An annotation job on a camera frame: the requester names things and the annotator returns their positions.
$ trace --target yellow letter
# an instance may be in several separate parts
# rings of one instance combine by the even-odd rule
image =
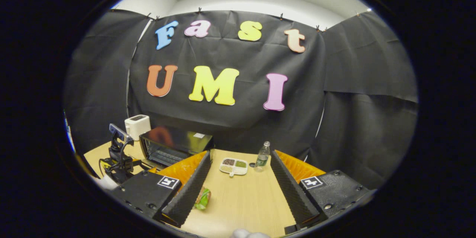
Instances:
[[[238,37],[241,40],[257,41],[261,38],[260,30],[263,28],[261,23],[255,21],[245,21],[240,25],[241,31],[238,31]]]
[[[197,77],[195,78],[193,92],[189,95],[190,100],[202,101],[203,88],[208,102],[213,99],[216,91],[218,91],[218,96],[215,98],[216,103],[223,105],[235,104],[235,99],[233,99],[233,87],[235,85],[235,79],[239,75],[238,70],[226,68],[221,71],[216,80],[213,79],[213,75],[208,66],[197,66],[193,70],[197,73]]]

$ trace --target white divided tray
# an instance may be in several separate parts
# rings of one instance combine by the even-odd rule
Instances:
[[[245,163],[245,167],[237,167],[236,164],[238,162]],[[220,171],[229,173],[230,177],[233,177],[233,175],[245,175],[248,172],[248,162],[235,158],[223,158],[220,163]]]

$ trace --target peach letter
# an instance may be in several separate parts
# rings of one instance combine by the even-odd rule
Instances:
[[[306,48],[299,45],[299,40],[304,40],[304,36],[299,34],[298,29],[291,29],[284,31],[284,34],[287,35],[287,46],[291,48],[292,51],[303,53]]]

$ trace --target foam letter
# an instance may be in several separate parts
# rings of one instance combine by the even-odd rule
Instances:
[[[172,78],[174,72],[178,69],[175,65],[165,66],[165,81],[164,86],[160,89],[157,87],[158,72],[162,69],[160,65],[149,66],[149,76],[147,78],[147,91],[149,94],[155,97],[163,97],[168,94],[170,87],[172,86]]]
[[[264,109],[273,111],[284,110],[283,99],[283,86],[287,81],[285,75],[280,74],[267,74],[266,78],[269,80],[268,100],[263,104]]]
[[[238,37],[241,40],[257,41],[261,38],[260,30],[263,28],[261,23],[255,21],[245,21],[240,25],[241,31],[238,31]]]
[[[189,95],[190,100],[202,101],[203,88],[208,102],[213,99],[216,91],[218,91],[218,96],[215,98],[216,103],[223,105],[235,104],[235,99],[233,99],[233,87],[235,85],[235,79],[239,75],[238,70],[226,68],[221,71],[216,80],[213,79],[213,75],[208,66],[197,66],[193,70],[197,73],[197,77],[195,78],[193,92]]]
[[[303,53],[306,48],[299,45],[299,40],[304,40],[304,36],[299,34],[298,29],[291,29],[284,31],[284,34],[287,35],[287,46],[291,48],[292,51]]]
[[[211,23],[207,20],[197,20],[192,22],[190,25],[191,26],[185,30],[185,35],[202,38],[208,35],[208,29],[210,28]]]
[[[168,38],[168,36],[172,37],[174,35],[174,28],[178,25],[177,21],[172,21],[171,23],[159,28],[155,33],[157,34],[158,45],[157,50],[163,48],[164,46],[168,45],[172,40]]]

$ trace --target white wall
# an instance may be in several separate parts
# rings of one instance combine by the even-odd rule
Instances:
[[[156,16],[167,16],[176,2],[177,0],[121,0],[113,8],[130,10],[144,15],[152,13],[150,17],[156,18]]]
[[[344,21],[344,18],[336,13],[302,0],[182,0],[175,3],[168,12],[168,16],[196,12],[199,7],[202,11],[235,10],[273,16],[280,16],[283,13],[283,18],[311,27],[319,25],[321,30]]]

